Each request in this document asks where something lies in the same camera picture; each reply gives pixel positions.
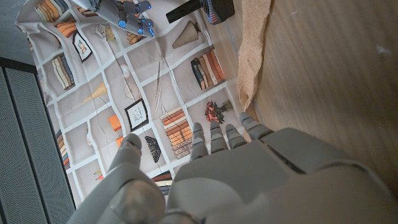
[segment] fan illustration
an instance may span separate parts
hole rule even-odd
[[[159,160],[161,151],[156,139],[149,136],[145,136],[145,140],[147,141],[147,144],[149,146],[152,158],[154,159],[155,162],[157,162]]]
[[[142,98],[138,86],[135,83],[127,83],[124,86],[124,96],[130,100],[139,100]]]
[[[198,32],[200,32],[198,23],[196,23],[195,25],[192,21],[189,21],[185,26],[184,30],[182,31],[182,33],[179,35],[179,37],[177,37],[177,39],[173,43],[173,48],[176,49],[177,47],[181,47],[185,44],[198,40],[199,39]]]

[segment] gray wall panel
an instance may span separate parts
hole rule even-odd
[[[47,223],[2,71],[0,135],[0,200],[7,223]]]
[[[37,81],[31,73],[6,73],[50,222],[66,223],[75,207]]]

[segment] wooden surface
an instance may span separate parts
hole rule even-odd
[[[233,88],[236,15],[208,25]],[[273,130],[293,127],[374,169],[398,198],[398,1],[273,2],[254,106]]]

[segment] framed picture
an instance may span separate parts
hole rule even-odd
[[[79,54],[82,63],[86,59],[88,59],[88,57],[93,53],[90,46],[87,44],[86,40],[83,39],[83,37],[79,34],[79,32],[76,32],[73,35],[73,46],[75,46],[75,49]]]
[[[137,128],[140,128],[149,122],[147,108],[142,99],[134,102],[124,110],[129,119],[131,131],[135,131]]]

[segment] white shelf pattern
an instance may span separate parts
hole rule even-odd
[[[25,6],[33,6],[34,4],[36,4],[38,2],[38,0],[30,0],[28,2],[29,3],[27,3],[27,5],[25,5]],[[90,30],[92,30],[92,27],[94,27],[96,23],[93,22],[93,19],[85,20],[84,17],[78,15],[76,10],[74,10],[74,7],[75,7],[74,3],[70,3],[66,0],[65,0],[65,2],[68,4],[69,9],[67,12],[65,12],[62,15],[62,18],[73,16],[76,19],[76,28],[77,28],[78,32],[81,34],[81,36],[85,40],[88,41],[88,44],[91,45],[89,40],[92,38],[96,38],[96,37],[90,36],[91,35]],[[176,6],[178,6],[178,5],[180,5],[180,2],[178,0],[173,0],[171,3],[169,2],[168,4],[171,4],[170,7],[172,7],[172,4],[175,4]],[[159,18],[156,17],[156,14],[151,14],[151,13],[146,14],[146,16],[148,16],[148,15],[153,16],[153,17],[151,17],[151,19],[154,21],[155,25],[157,23],[160,23],[163,25],[165,24],[164,21],[160,21],[160,19],[162,19],[162,17],[164,15],[159,16]],[[156,73],[152,72],[147,75],[145,74],[144,79],[142,79],[142,74],[140,73],[140,78],[141,78],[141,81],[140,81],[139,77],[137,76],[137,73],[135,72],[135,69],[137,69],[138,67],[137,67],[137,65],[133,66],[133,63],[131,61],[131,60],[133,60],[133,58],[130,57],[131,53],[138,51],[139,49],[141,50],[143,47],[146,47],[147,45],[153,46],[153,44],[156,44],[156,46],[159,47],[159,43],[163,43],[166,45],[171,44],[174,40],[168,40],[167,42],[164,42],[164,40],[168,36],[171,36],[168,34],[171,34],[173,31],[175,33],[176,29],[182,30],[183,27],[185,27],[185,23],[188,20],[191,20],[193,22],[198,22],[198,24],[202,30],[202,32],[200,33],[200,35],[201,35],[200,41],[201,42],[197,42],[196,45],[194,45],[191,49],[188,49],[188,50],[187,49],[184,49],[184,50],[177,49],[177,51],[175,51],[174,49],[170,49],[170,46],[168,46],[167,49],[166,49],[166,47],[164,47],[163,51],[165,51],[165,50],[169,51],[169,54],[167,54],[167,52],[166,52],[164,58],[161,58],[161,61],[155,62],[155,63],[162,62],[164,64],[162,66],[159,74],[157,72]],[[76,193],[77,195],[75,195],[75,197],[78,197],[79,203],[81,201],[83,201],[85,196],[87,196],[90,193],[90,189],[93,189],[93,187],[95,187],[92,185],[98,184],[100,182],[100,180],[99,181],[86,181],[83,178],[83,177],[86,177],[86,175],[89,173],[86,170],[86,167],[97,167],[98,166],[101,169],[102,174],[105,176],[108,171],[110,162],[113,159],[113,157],[115,156],[115,153],[117,151],[117,145],[116,145],[116,141],[115,141],[116,139],[111,142],[106,141],[106,145],[104,145],[103,142],[100,142],[97,140],[98,137],[96,137],[96,135],[97,135],[96,131],[98,129],[98,123],[93,124],[92,123],[93,119],[98,117],[99,114],[101,114],[101,112],[105,112],[106,110],[111,110],[119,118],[119,121],[121,122],[122,129],[120,132],[122,132],[122,135],[126,136],[127,134],[130,133],[129,124],[126,123],[122,119],[122,114],[125,114],[124,108],[117,107],[117,105],[119,105],[119,104],[115,104],[116,100],[121,100],[121,99],[115,98],[115,96],[117,94],[114,94],[111,91],[111,88],[112,88],[112,90],[113,90],[113,88],[115,88],[113,86],[115,84],[113,82],[114,80],[112,79],[112,76],[109,75],[109,72],[114,71],[115,63],[117,63],[117,64],[126,63],[126,65],[128,66],[128,68],[131,71],[131,76],[134,79],[134,81],[142,95],[142,99],[144,100],[144,103],[147,106],[147,112],[149,115],[149,123],[146,124],[144,127],[135,130],[133,133],[137,134],[139,136],[142,136],[142,135],[145,135],[146,132],[150,132],[152,137],[156,138],[156,140],[160,146],[160,150],[162,152],[161,157],[162,157],[163,162],[162,163],[158,162],[158,166],[151,165],[151,167],[154,167],[154,168],[147,169],[149,166],[147,165],[147,167],[145,167],[146,164],[141,162],[141,169],[146,170],[146,174],[150,178],[155,177],[167,170],[170,171],[170,173],[172,174],[172,177],[174,178],[175,171],[177,171],[179,169],[179,167],[181,167],[181,165],[189,162],[189,156],[185,156],[181,159],[175,158],[175,156],[172,152],[172,149],[171,149],[171,143],[170,143],[168,137],[164,133],[163,124],[161,123],[160,119],[158,117],[156,117],[156,115],[155,115],[155,117],[152,117],[151,111],[155,110],[155,108],[153,108],[152,105],[149,105],[149,100],[148,100],[149,93],[145,93],[144,88],[147,87],[147,89],[148,89],[148,86],[152,87],[153,83],[157,81],[158,76],[160,76],[160,77],[165,76],[165,75],[169,76],[167,78],[168,78],[168,80],[171,80],[172,86],[168,86],[168,88],[172,88],[172,91],[174,91],[175,96],[177,97],[177,102],[178,102],[179,106],[181,106],[183,108],[183,111],[187,116],[188,123],[191,127],[193,126],[193,121],[197,120],[197,118],[194,118],[194,119],[192,118],[192,116],[189,113],[190,108],[193,108],[199,102],[206,100],[209,97],[211,97],[212,95],[216,95],[217,93],[223,93],[224,95],[226,93],[228,93],[228,90],[226,88],[227,83],[223,82],[217,86],[214,86],[213,88],[211,88],[207,91],[195,90],[195,93],[200,93],[200,94],[195,96],[194,98],[190,97],[188,99],[188,101],[184,101],[184,97],[183,97],[184,93],[181,93],[180,89],[178,89],[178,84],[176,82],[176,76],[175,76],[174,69],[176,69],[182,63],[190,64],[191,58],[198,57],[196,55],[202,54],[202,52],[204,50],[210,49],[210,47],[212,46],[210,36],[207,33],[206,25],[205,25],[203,18],[201,17],[201,14],[199,12],[194,12],[194,13],[186,16],[185,18],[180,19],[172,24],[167,24],[167,26],[164,25],[160,29],[161,32],[159,32],[154,38],[145,38],[145,39],[142,39],[141,41],[139,41],[138,43],[136,43],[134,45],[130,45],[130,46],[126,46],[126,43],[123,40],[126,38],[126,35],[125,35],[126,32],[119,29],[118,27],[110,24],[110,27],[112,28],[113,34],[116,39],[116,40],[114,40],[115,42],[113,44],[114,44],[114,46],[117,45],[117,47],[120,49],[120,51],[117,51],[114,54],[114,53],[112,53],[112,49],[110,46],[105,46],[106,49],[104,50],[104,49],[101,49],[101,47],[98,47],[98,46],[94,47],[91,45],[93,55],[90,56],[90,60],[91,60],[90,63],[97,63],[98,68],[92,67],[88,70],[85,68],[87,61],[83,62],[83,64],[82,64],[80,62],[80,59],[75,56],[76,55],[75,49],[73,47],[71,47],[71,46],[73,46],[71,44],[72,38],[71,37],[66,38],[65,36],[60,34],[59,31],[56,28],[54,28],[54,26],[51,23],[38,22],[35,26],[35,25],[32,25],[32,23],[29,23],[29,21],[22,21],[20,19],[20,16],[18,16],[16,24],[22,30],[26,31],[28,33],[28,35],[29,35],[29,33],[32,33],[35,35],[40,35],[41,32],[49,32],[49,33],[53,34],[54,36],[56,36],[60,40],[62,48],[58,49],[50,54],[46,54],[45,56],[43,56],[42,54],[38,54],[37,50],[39,50],[39,48],[37,48],[34,39],[33,40],[31,39],[30,41],[32,42],[32,46],[34,48],[35,57],[38,60],[36,67],[41,72],[41,74],[43,76],[44,90],[45,90],[46,94],[48,96],[50,96],[52,99],[51,101],[49,101],[47,103],[47,106],[51,108],[51,116],[52,116],[51,119],[52,119],[52,121],[57,122],[56,127],[59,127],[59,129],[61,130],[61,132],[64,135],[65,146],[66,146],[69,158],[70,158],[70,168],[67,169],[66,172],[67,172],[69,178],[73,178],[73,180],[70,181],[70,183],[73,185],[73,189],[75,189],[75,187],[76,187],[75,191],[77,192]],[[175,55],[173,55],[174,52],[179,52],[180,55],[178,55],[178,57],[176,57]],[[54,91],[53,86],[50,83],[51,80],[48,79],[48,77],[53,74],[52,74],[51,70],[47,69],[47,67],[48,67],[48,63],[51,62],[51,60],[54,57],[56,57],[57,55],[60,55],[60,54],[64,54],[65,58],[68,61],[68,64],[72,71],[73,77],[75,79],[75,86],[70,90],[58,93],[58,92]],[[173,63],[171,63],[171,64],[169,64],[168,60],[166,59],[168,57],[168,55],[173,56],[172,60],[170,60],[170,61],[173,61]],[[81,116],[81,119],[79,119],[78,121],[74,121],[72,123],[67,123],[67,125],[65,125],[65,122],[63,122],[64,116],[65,116],[65,114],[64,114],[65,105],[63,105],[63,102],[65,102],[65,100],[68,100],[71,96],[81,94],[84,89],[87,89],[87,87],[90,87],[89,84],[91,82],[98,80],[98,79],[102,79],[104,81],[104,84],[107,88],[106,96],[107,96],[107,98],[109,98],[109,101],[102,106],[96,107],[94,111],[90,111],[89,113],[86,113],[86,114],[79,114],[79,118]],[[224,96],[223,98],[226,98],[226,97],[232,101],[232,98],[229,95]],[[205,116],[203,114],[202,114],[202,116],[203,117],[201,118],[201,120],[203,120],[203,119],[205,120]],[[107,120],[103,121],[103,123],[110,125]],[[77,131],[77,130],[81,131],[84,127],[87,127],[87,129],[88,129],[87,136],[93,145],[94,153],[86,153],[85,154],[85,152],[80,152],[80,155],[89,155],[89,156],[82,157],[82,158],[79,158],[78,161],[74,161],[73,151],[77,150],[77,147],[74,146],[73,148],[71,148],[73,139],[70,139],[69,136],[73,136],[73,135],[71,135],[69,133],[73,133],[74,131]],[[237,129],[240,133],[243,132],[242,127],[237,127]]]

